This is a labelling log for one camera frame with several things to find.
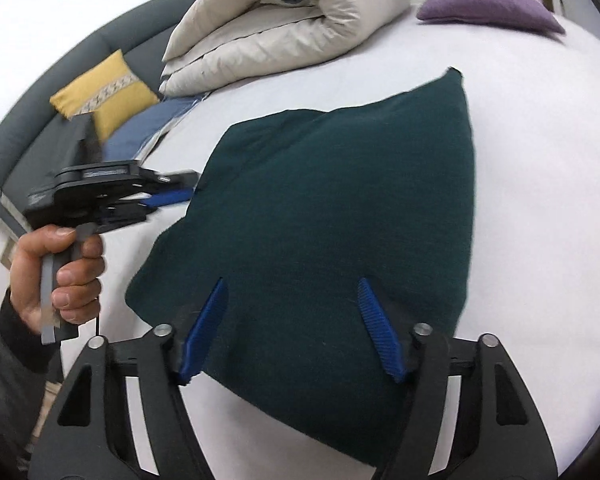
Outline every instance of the metal screw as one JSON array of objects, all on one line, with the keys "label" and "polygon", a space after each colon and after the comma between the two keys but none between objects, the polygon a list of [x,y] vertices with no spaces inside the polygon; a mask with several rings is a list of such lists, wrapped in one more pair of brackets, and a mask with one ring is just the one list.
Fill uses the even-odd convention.
[{"label": "metal screw", "polygon": [[418,323],[413,327],[413,331],[418,335],[429,335],[431,332],[433,332],[433,329],[431,328],[431,325],[426,323]]},{"label": "metal screw", "polygon": [[89,346],[89,348],[94,350],[100,348],[102,345],[104,345],[104,338],[101,335],[94,336],[91,339],[89,339],[87,345]]},{"label": "metal screw", "polygon": [[171,325],[167,325],[166,323],[163,323],[162,325],[158,325],[157,327],[154,328],[154,334],[157,335],[158,337],[165,337],[171,333],[171,330],[172,330]]},{"label": "metal screw", "polygon": [[496,336],[494,336],[493,334],[483,335],[482,342],[484,343],[485,346],[488,346],[489,348],[495,348],[496,346],[498,346],[500,344],[500,342],[498,341],[498,338]]}]

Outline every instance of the yellow pillow with patterned stripe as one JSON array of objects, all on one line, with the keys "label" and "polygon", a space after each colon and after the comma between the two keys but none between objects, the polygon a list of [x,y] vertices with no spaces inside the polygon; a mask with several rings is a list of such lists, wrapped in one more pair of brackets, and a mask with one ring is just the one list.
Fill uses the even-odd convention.
[{"label": "yellow pillow with patterned stripe", "polygon": [[92,112],[102,143],[123,123],[160,99],[131,72],[118,50],[71,81],[49,102],[69,120]]}]

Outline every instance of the purple pillow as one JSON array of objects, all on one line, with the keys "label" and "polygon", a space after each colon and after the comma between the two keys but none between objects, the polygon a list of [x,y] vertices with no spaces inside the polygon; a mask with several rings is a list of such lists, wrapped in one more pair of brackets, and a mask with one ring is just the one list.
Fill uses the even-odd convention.
[{"label": "purple pillow", "polygon": [[417,18],[430,23],[464,22],[478,25],[565,33],[542,0],[427,0]]}]

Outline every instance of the gray headboard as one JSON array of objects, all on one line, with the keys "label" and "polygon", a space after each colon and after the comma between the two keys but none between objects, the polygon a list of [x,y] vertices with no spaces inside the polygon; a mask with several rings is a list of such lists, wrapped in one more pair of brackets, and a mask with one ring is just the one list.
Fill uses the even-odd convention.
[{"label": "gray headboard", "polygon": [[2,120],[0,225],[12,237],[28,228],[22,216],[27,194],[42,183],[50,170],[50,154],[62,145],[65,119],[49,98],[118,49],[131,70],[157,93],[169,36],[193,1],[151,0],[107,23],[40,76]]}]

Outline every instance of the black cuff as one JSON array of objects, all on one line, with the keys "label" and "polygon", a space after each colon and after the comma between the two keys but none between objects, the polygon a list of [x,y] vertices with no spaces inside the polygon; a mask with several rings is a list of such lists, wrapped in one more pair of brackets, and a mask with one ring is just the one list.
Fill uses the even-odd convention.
[{"label": "black cuff", "polygon": [[60,343],[44,346],[40,336],[31,332],[20,319],[10,296],[11,289],[8,288],[0,309],[0,336],[18,361],[33,373],[44,374]]}]

